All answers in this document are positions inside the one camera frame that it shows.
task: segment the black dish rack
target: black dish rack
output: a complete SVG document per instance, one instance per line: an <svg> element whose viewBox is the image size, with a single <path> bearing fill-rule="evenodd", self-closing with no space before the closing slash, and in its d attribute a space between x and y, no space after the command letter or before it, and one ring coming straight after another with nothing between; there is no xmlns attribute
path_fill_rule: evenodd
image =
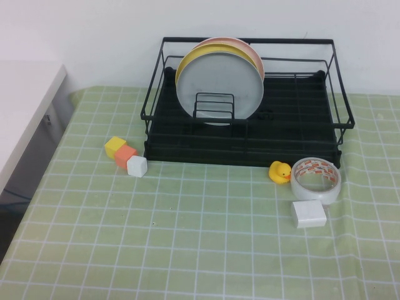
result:
<svg viewBox="0 0 400 300"><path fill-rule="evenodd" d="M268 167L306 157L340 167L345 130L354 118L344 90L333 40L242 38L261 56L264 96L248 119L188 115L176 96L180 60L204 37L165 37L141 110L148 160ZM224 95L232 98L229 91ZM216 126L205 123L225 123Z"/></svg>

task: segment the grid pattern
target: grid pattern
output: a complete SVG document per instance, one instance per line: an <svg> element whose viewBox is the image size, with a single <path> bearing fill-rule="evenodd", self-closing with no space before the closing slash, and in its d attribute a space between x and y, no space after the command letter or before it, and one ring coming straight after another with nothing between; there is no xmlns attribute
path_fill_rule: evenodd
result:
<svg viewBox="0 0 400 300"><path fill-rule="evenodd" d="M117 168L103 146L120 136L143 152L145 92L74 96L1 264L1 299L399 299L400 97L351 96L339 199L326 226L295 229L290 185L264 168Z"/></svg>

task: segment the white cube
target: white cube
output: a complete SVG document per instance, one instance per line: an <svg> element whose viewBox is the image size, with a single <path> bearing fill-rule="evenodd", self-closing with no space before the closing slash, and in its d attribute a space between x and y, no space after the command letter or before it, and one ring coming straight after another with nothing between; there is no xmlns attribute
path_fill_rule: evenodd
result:
<svg viewBox="0 0 400 300"><path fill-rule="evenodd" d="M126 162L127 173L135 177L143 177L148 171L148 160L141 156L132 156Z"/></svg>
<svg viewBox="0 0 400 300"><path fill-rule="evenodd" d="M292 218L296 228L319 227L326 223L326 215L320 200L292 203Z"/></svg>

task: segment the white plate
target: white plate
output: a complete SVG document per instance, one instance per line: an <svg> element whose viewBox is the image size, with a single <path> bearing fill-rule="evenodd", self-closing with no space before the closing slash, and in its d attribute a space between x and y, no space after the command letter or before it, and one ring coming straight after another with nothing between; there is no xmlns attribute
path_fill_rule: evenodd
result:
<svg viewBox="0 0 400 300"><path fill-rule="evenodd" d="M190 116L193 116L197 93L233 94L234 118L247 119L259 107L264 85L258 70L246 59L230 52L212 52L193 59L182 70L176 92L182 108ZM197 101L207 102L197 104L198 118L232 118L232 96L200 94Z"/></svg>

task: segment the plate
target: plate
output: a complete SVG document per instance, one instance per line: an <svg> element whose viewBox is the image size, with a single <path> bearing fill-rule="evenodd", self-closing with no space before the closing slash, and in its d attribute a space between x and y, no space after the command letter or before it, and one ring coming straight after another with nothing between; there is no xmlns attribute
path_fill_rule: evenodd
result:
<svg viewBox="0 0 400 300"><path fill-rule="evenodd" d="M212 37L211 39L206 39L203 42L200 42L194 49L199 46L207 45L210 43L223 43L232 45L242 51L244 51L256 64L257 70L260 73L262 79L264 79L264 65L263 60L260 58L258 53L246 42L241 39L235 39L233 37Z"/></svg>
<svg viewBox="0 0 400 300"><path fill-rule="evenodd" d="M192 49L189 53L182 58L182 61L179 63L179 66L176 69L175 75L175 84L178 84L179 76L181 75L182 70L193 60L198 58L199 56L205 55L207 53L213 52L225 52L225 53L233 53L236 54L247 61L249 61L253 66L256 66L256 63L251 59L251 57L246 54L243 50L238 49L235 46L223 44L220 42L214 42L206 45L199 46L197 48Z"/></svg>
<svg viewBox="0 0 400 300"><path fill-rule="evenodd" d="M248 60L230 52L203 54L182 70L177 81L176 93L182 108L194 116L197 93L224 93L232 96L200 94L198 118L247 119L259 107L264 94L263 80L258 70ZM228 125L229 123L211 123Z"/></svg>

